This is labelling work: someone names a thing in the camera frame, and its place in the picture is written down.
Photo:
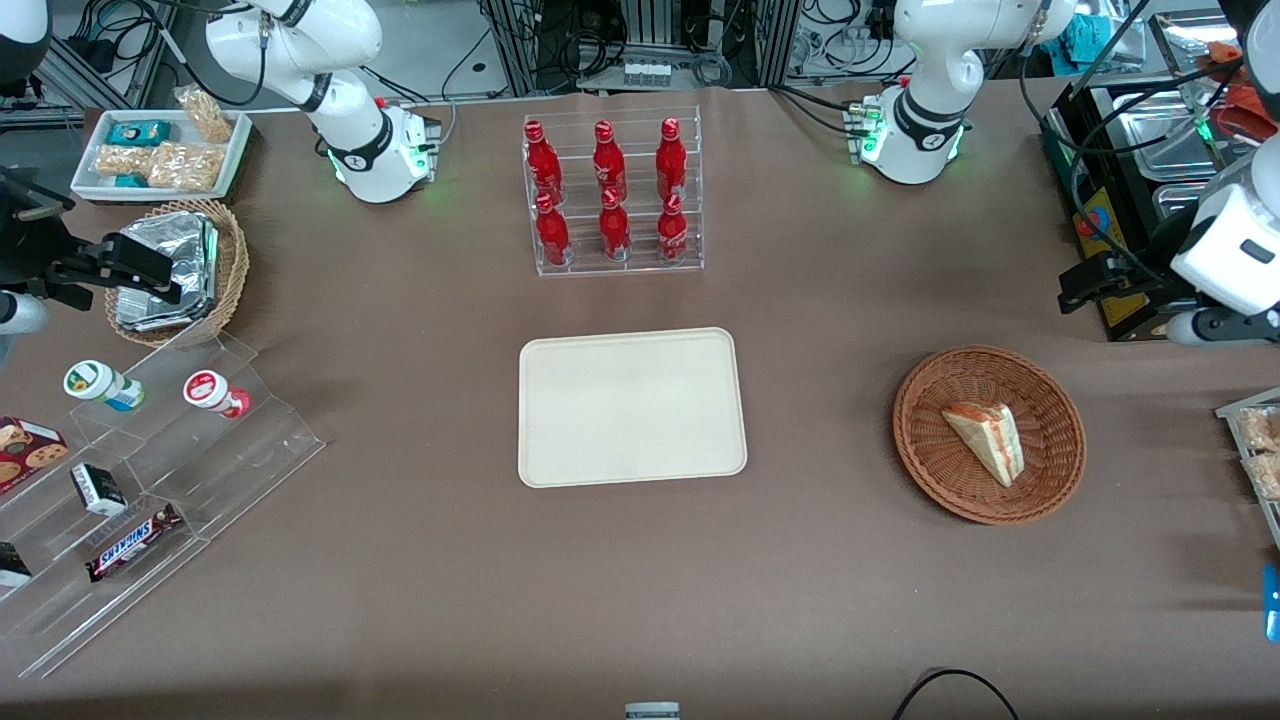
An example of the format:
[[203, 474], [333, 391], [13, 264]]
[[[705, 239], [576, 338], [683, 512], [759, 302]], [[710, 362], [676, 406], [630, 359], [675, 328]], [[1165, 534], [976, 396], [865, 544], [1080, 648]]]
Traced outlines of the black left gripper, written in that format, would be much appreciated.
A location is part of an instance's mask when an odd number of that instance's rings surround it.
[[1199, 307], [1201, 293], [1172, 270], [1176, 251], [1126, 259], [1103, 250], [1060, 274], [1060, 313], [1069, 315], [1105, 299], [1144, 295], [1157, 307]]

